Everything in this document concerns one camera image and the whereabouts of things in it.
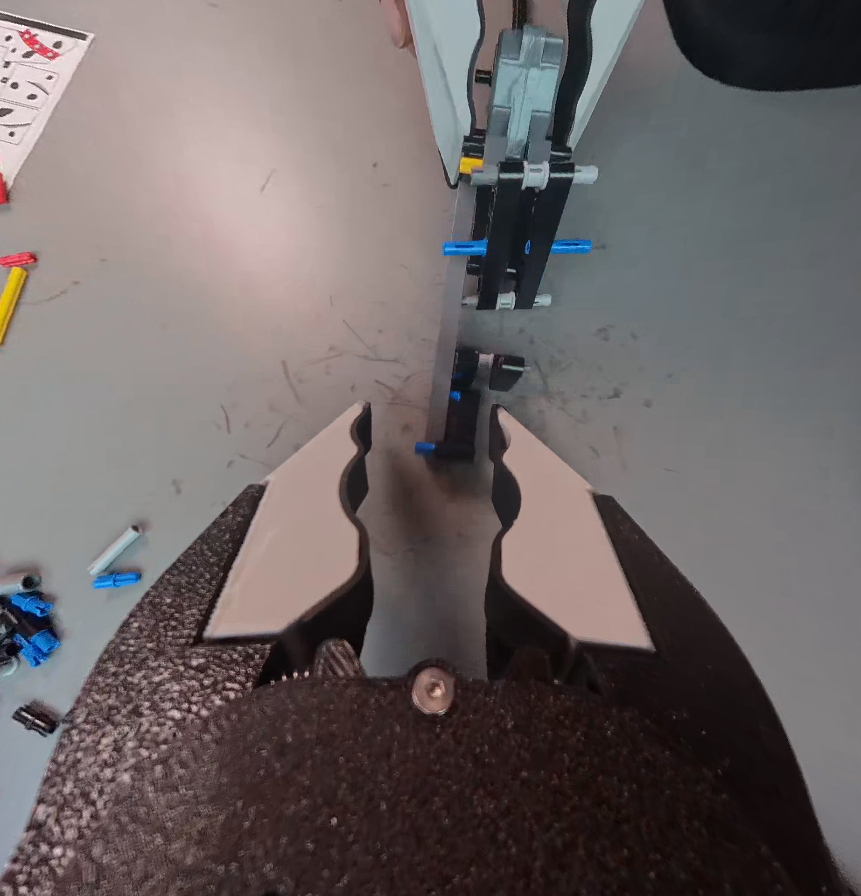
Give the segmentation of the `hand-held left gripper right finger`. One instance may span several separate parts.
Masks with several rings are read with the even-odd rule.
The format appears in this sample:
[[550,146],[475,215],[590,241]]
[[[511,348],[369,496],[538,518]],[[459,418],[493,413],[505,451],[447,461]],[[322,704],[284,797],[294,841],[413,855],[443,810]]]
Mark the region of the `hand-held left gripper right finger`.
[[504,407],[490,411],[499,523],[486,586],[488,664],[521,648],[566,666],[581,646],[654,655],[597,492]]

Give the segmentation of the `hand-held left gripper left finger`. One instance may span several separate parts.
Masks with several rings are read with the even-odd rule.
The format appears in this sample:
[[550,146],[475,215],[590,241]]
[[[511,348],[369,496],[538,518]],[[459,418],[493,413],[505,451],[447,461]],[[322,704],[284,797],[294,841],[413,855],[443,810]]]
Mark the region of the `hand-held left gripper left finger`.
[[263,491],[211,611],[203,641],[262,643],[307,634],[358,651],[372,613],[371,405],[359,400],[261,483]]

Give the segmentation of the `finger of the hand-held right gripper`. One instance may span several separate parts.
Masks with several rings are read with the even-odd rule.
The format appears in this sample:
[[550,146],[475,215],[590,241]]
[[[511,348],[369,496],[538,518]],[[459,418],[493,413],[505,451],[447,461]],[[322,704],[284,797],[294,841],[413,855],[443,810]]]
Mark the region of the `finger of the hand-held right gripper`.
[[476,125],[472,91],[484,36],[480,1],[407,1],[429,119],[447,184],[457,187],[462,145]]
[[576,148],[642,6],[642,1],[567,2],[567,59],[555,110],[557,146]]

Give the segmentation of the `black grey toy brick assembly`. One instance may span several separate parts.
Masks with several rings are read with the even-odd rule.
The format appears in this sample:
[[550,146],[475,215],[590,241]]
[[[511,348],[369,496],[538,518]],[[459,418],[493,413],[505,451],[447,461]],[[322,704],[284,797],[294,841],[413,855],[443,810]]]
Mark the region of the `black grey toy brick assembly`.
[[427,418],[415,453],[437,461],[470,462],[476,453],[481,396],[475,387],[486,358],[490,388],[511,389],[525,369],[520,357],[460,347],[463,308],[480,312],[544,308],[539,287],[550,257],[591,251],[588,240],[557,240],[576,185],[591,185],[594,166],[573,162],[555,143],[555,110],[567,59],[564,27],[532,22],[529,2],[512,3],[511,26],[500,32],[492,68],[478,65],[472,91],[476,125],[462,145],[454,234],[448,259]]

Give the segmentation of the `grey desk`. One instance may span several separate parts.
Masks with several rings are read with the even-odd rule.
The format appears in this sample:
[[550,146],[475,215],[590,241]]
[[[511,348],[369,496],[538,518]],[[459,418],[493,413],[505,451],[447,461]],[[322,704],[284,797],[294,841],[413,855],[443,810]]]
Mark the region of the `grey desk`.
[[[0,686],[0,877],[64,714],[147,586],[358,399],[373,411],[365,664],[483,676],[497,518],[425,438],[454,192],[378,2],[0,2],[95,34],[0,208],[34,252],[0,349],[0,569],[63,646]],[[504,404],[615,497],[748,656],[861,893],[861,86],[717,84],[646,2],[577,147],[552,308],[469,315]],[[0,290],[6,280],[0,271]],[[87,567],[138,541],[93,589]]]

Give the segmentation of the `person's right hand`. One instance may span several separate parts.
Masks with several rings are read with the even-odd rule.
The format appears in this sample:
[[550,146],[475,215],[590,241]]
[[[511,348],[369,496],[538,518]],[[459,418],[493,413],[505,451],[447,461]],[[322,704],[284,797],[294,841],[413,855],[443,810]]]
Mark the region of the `person's right hand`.
[[379,1],[393,44],[398,49],[413,45],[413,33],[405,1]]

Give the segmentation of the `person's black clothing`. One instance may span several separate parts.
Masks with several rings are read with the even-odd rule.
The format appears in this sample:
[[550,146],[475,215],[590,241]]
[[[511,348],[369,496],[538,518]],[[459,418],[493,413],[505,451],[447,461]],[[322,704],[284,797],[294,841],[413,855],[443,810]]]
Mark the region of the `person's black clothing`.
[[861,1],[665,1],[700,73],[750,91],[861,85]]

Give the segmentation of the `light grey toy brick pin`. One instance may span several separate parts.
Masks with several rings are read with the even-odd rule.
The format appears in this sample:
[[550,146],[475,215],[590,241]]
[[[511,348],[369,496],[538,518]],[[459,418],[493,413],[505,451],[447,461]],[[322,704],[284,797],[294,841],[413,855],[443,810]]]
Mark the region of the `light grey toy brick pin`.
[[124,554],[141,536],[145,528],[140,523],[128,526],[119,536],[111,541],[100,554],[88,565],[87,572],[90,577],[105,574],[107,570]]

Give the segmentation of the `pile of small toy bricks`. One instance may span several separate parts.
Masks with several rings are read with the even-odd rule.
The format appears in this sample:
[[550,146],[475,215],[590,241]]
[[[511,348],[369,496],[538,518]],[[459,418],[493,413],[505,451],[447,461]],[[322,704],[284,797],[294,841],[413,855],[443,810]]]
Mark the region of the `pile of small toy bricks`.
[[54,604],[41,586],[41,575],[31,570],[0,574],[0,679],[22,663],[42,666],[61,645]]

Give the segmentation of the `black toy brick connector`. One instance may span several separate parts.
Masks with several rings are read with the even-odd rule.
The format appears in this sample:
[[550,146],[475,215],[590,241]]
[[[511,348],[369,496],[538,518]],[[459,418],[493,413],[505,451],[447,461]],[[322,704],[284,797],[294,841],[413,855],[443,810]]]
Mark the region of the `black toy brick connector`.
[[17,707],[11,718],[25,730],[42,737],[53,735],[61,723],[61,719],[55,711],[38,701],[31,701]]

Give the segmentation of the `yellow technic axle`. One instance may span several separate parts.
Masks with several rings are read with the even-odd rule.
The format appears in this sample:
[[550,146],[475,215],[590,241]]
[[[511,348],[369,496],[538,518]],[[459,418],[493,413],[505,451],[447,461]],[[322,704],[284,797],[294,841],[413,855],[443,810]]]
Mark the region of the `yellow technic axle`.
[[22,266],[13,266],[9,269],[6,284],[0,295],[0,347],[7,335],[27,278],[28,272]]

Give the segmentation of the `white instruction sheet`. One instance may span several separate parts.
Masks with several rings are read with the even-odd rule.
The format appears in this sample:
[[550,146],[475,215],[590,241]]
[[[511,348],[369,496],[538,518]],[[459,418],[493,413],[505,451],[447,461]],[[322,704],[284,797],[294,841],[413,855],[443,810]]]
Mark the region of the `white instruction sheet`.
[[94,35],[0,10],[0,174],[11,186]]

